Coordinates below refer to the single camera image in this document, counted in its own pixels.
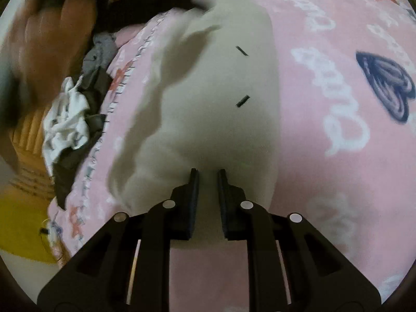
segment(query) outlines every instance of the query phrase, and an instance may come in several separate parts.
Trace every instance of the yellow surface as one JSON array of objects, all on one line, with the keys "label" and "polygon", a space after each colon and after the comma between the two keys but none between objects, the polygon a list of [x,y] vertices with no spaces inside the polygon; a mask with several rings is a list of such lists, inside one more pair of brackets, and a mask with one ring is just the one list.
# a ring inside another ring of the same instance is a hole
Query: yellow surface
[{"label": "yellow surface", "polygon": [[26,116],[11,133],[21,172],[0,194],[0,248],[21,257],[55,262],[45,249],[47,238],[39,235],[55,197],[42,158],[42,120],[47,111],[45,108]]}]

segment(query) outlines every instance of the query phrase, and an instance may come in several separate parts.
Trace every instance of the white floor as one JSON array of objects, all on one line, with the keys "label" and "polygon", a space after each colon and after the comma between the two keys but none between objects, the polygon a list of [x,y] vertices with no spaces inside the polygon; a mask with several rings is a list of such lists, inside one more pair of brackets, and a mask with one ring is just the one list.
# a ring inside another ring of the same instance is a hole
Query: white floor
[{"label": "white floor", "polygon": [[41,289],[59,270],[56,264],[36,262],[3,250],[0,250],[0,255],[17,283],[34,302]]}]

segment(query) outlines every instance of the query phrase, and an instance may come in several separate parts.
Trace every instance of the beige cloth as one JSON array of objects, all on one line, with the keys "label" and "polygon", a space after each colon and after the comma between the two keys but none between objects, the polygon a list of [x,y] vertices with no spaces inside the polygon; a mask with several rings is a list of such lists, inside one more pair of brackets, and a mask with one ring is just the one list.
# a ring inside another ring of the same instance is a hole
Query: beige cloth
[{"label": "beige cloth", "polygon": [[218,170],[225,168],[231,184],[266,208],[277,179],[278,78],[269,15],[250,0],[214,3],[203,15],[186,12],[164,35],[109,176],[116,200],[141,214],[169,199],[197,168],[198,245],[223,239]]}]

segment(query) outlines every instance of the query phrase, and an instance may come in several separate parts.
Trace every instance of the blurred hand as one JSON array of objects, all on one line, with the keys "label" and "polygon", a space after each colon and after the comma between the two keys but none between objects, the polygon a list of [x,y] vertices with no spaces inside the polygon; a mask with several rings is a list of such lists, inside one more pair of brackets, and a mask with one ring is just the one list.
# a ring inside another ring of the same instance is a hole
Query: blurred hand
[{"label": "blurred hand", "polygon": [[8,47],[13,71],[31,88],[34,106],[59,94],[95,21],[95,0],[66,0],[62,8],[40,11],[39,0],[26,0],[10,29]]}]

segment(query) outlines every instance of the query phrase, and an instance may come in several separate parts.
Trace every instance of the pink fabric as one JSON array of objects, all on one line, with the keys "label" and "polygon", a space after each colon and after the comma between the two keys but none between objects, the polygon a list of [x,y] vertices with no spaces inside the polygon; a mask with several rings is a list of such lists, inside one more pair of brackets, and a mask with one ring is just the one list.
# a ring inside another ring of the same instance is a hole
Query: pink fabric
[{"label": "pink fabric", "polygon": [[[394,121],[355,55],[389,58],[416,79],[416,18],[406,0],[255,1],[269,12],[279,59],[280,175],[270,211],[303,214],[386,299],[416,255],[416,101],[409,100],[407,123]],[[118,211],[107,174],[157,39],[178,13],[151,20],[109,67],[121,82],[102,107],[105,133],[78,173],[67,211],[55,202],[49,208],[71,255]],[[171,311],[248,311],[244,243],[172,250]]]}]

